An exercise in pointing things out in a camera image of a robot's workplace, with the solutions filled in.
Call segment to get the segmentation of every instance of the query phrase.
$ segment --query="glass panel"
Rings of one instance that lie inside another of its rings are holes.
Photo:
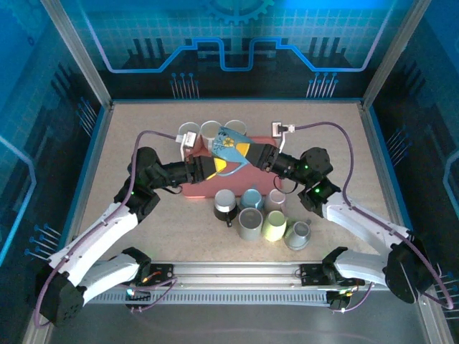
[[[411,0],[63,1],[114,98],[361,97]]]
[[[59,241],[100,105],[39,1],[0,0],[0,23],[0,342],[18,343],[25,266]]]
[[[458,14],[457,1],[432,1],[374,103],[412,226],[426,236],[457,306]],[[459,339],[459,312],[445,314]]]

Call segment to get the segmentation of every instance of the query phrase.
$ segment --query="light blue cup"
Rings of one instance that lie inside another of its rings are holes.
[[[247,136],[226,127],[220,127],[212,145],[212,155],[228,163],[238,163],[235,170],[228,173],[218,173],[219,176],[230,176],[246,166],[249,161],[236,149],[238,143],[253,143]]]
[[[263,208],[263,197],[258,190],[249,188],[241,197],[240,208],[255,208],[261,210]]]

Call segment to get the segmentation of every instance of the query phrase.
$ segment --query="cylindrical container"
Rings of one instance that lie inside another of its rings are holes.
[[[298,251],[304,249],[311,238],[311,228],[305,222],[295,222],[287,229],[284,242],[289,249]]]
[[[286,224],[285,216],[281,211],[271,211],[268,216],[266,216],[265,222],[263,223],[261,230],[262,235],[269,242],[281,240],[285,233]]]
[[[284,208],[285,194],[276,189],[271,190],[265,199],[265,211],[267,213],[274,210],[284,211]]]
[[[223,189],[215,194],[214,214],[220,221],[225,221],[228,227],[237,216],[236,196],[231,190]]]
[[[228,129],[238,132],[239,134],[247,134],[247,126],[241,120],[231,120],[224,126]]]
[[[218,130],[222,125],[215,120],[208,120],[206,123],[201,125],[201,136],[204,147],[212,152],[212,146],[214,140],[218,135]]]
[[[201,127],[199,126],[199,124],[195,122],[186,122],[180,125],[179,133],[177,134],[177,137],[176,137],[176,142],[181,143],[184,135],[188,133],[189,131],[196,133],[197,136],[196,136],[196,142],[194,143],[194,147],[191,149],[186,149],[186,155],[198,153],[202,148]]]
[[[260,237],[262,225],[263,215],[261,212],[255,208],[246,208],[239,214],[237,233],[244,240],[257,240]]]
[[[261,196],[258,190],[249,188],[241,197],[240,208],[256,208],[261,210],[263,208],[263,196]]]

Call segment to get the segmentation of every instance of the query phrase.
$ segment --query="beige tabletop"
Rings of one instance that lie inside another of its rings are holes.
[[[202,124],[217,120],[225,124],[239,119],[248,135],[270,135],[273,120],[305,125],[334,121],[348,131],[355,152],[354,176],[349,195],[376,214],[388,217],[382,190],[356,104],[325,104],[292,101],[155,102],[117,104],[113,113],[97,173],[87,202],[80,232],[88,228],[113,201],[128,177],[134,141],[142,130],[175,135],[187,121]],[[167,138],[147,136],[141,146],[156,149],[162,163],[180,161],[179,144]],[[299,157],[314,146],[325,148],[334,171],[330,180],[342,186],[349,172],[349,150],[342,134],[332,127],[319,127],[289,134],[284,153]],[[291,183],[284,183],[285,190]],[[103,256],[107,259],[134,246],[156,261],[172,262],[285,262],[318,261],[338,246],[375,253],[365,242],[344,228],[307,212],[296,193],[288,195],[286,215],[310,219],[311,241],[299,252],[289,250],[283,240],[271,243],[261,238],[245,242],[236,229],[228,229],[212,212],[213,199],[186,199],[158,191],[161,201],[137,228],[118,240]]]

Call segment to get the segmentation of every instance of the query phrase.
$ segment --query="metal floor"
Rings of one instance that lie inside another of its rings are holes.
[[[355,295],[356,302],[360,295]],[[88,305],[49,344],[428,343],[418,306],[375,291],[358,309],[159,305],[132,315],[122,305]]]

